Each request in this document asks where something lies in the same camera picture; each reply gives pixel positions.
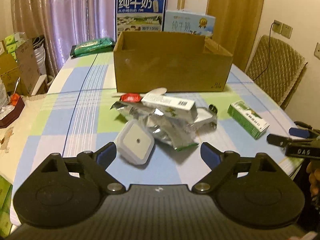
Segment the person right hand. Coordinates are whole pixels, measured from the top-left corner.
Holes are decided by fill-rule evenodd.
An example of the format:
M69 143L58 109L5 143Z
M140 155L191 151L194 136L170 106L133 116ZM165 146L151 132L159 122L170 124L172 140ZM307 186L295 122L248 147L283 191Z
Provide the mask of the person right hand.
M309 174L312 203L319 208L319 160L310 160L306 172Z

